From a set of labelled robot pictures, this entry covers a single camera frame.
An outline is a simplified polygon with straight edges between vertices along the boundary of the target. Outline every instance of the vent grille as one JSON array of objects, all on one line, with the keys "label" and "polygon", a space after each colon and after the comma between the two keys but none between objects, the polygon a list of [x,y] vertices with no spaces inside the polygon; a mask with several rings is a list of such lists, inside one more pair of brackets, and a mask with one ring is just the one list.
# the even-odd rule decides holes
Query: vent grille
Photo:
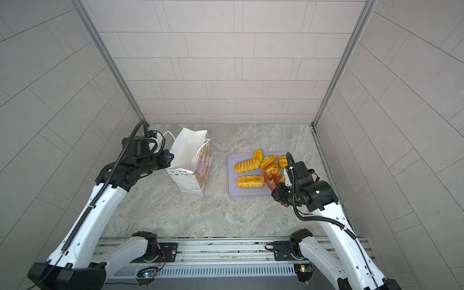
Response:
[{"label": "vent grille", "polygon": [[157,278],[295,276],[292,264],[166,266]]}]

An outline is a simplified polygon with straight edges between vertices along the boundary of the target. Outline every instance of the pastry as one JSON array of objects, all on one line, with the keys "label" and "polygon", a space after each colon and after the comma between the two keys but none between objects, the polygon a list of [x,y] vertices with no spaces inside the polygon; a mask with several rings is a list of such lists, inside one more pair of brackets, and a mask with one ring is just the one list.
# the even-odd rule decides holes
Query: pastry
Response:
[{"label": "pastry", "polygon": [[271,164],[269,165],[268,167],[266,167],[266,169],[263,171],[263,178],[264,178],[264,173],[267,173],[267,178],[269,179],[269,183],[272,185],[272,186],[275,186],[276,184],[274,183],[274,175],[277,177],[277,179],[280,178],[280,171],[279,171],[279,167],[277,164]]},{"label": "pastry", "polygon": [[255,155],[253,155],[253,159],[259,159],[259,162],[263,161],[263,152],[261,150],[256,150]]},{"label": "pastry", "polygon": [[234,169],[235,169],[235,172],[237,172],[238,174],[242,174],[245,172],[256,170],[258,169],[258,167],[259,167],[259,159],[255,158],[255,159],[245,160],[245,161],[235,164]]},{"label": "pastry", "polygon": [[264,169],[269,164],[274,163],[274,161],[277,160],[277,158],[278,158],[277,155],[266,156],[263,159],[263,161],[261,161],[261,164],[259,165],[259,167],[261,167],[261,169]]},{"label": "pastry", "polygon": [[257,176],[257,175],[240,176],[237,179],[237,185],[239,188],[258,188],[258,187],[263,187],[264,182],[261,176]]},{"label": "pastry", "polygon": [[287,156],[285,155],[282,155],[279,157],[279,168],[284,170],[285,169],[285,166],[288,166],[288,162],[287,162]]}]

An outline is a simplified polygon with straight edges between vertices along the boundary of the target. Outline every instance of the back wall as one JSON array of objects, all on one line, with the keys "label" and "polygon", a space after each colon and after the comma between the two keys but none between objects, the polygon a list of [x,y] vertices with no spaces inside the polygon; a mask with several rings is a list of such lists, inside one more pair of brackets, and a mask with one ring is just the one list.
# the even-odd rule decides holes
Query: back wall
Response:
[{"label": "back wall", "polygon": [[83,2],[150,123],[312,122],[364,5]]}]

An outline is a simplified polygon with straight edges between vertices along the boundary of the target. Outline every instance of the striped bread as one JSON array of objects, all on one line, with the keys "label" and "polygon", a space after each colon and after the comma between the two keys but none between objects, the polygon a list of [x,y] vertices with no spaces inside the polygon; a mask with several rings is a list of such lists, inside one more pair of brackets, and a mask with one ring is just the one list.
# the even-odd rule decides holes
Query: striped bread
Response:
[{"label": "striped bread", "polygon": [[245,160],[245,161],[235,164],[234,169],[235,169],[235,172],[237,172],[238,174],[242,174],[245,172],[258,169],[259,164],[260,164],[259,159],[255,158],[255,159]]}]

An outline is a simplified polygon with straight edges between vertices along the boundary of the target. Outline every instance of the purple cutting board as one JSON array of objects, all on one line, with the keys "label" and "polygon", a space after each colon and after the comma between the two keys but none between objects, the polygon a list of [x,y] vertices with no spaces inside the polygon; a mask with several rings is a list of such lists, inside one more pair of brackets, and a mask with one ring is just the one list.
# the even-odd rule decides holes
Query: purple cutting board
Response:
[{"label": "purple cutting board", "polygon": [[[256,170],[238,174],[235,172],[235,164],[253,158],[255,153],[233,153],[229,154],[227,157],[227,192],[232,197],[247,197],[247,196],[262,196],[262,195],[271,195],[272,191],[264,185],[260,188],[239,188],[237,185],[237,178],[240,176],[247,175],[263,175],[263,170],[258,168]],[[277,152],[263,152],[263,157],[270,155],[277,155],[278,157],[287,154],[287,151],[277,151]],[[280,177],[284,175],[284,171],[279,168]]]}]

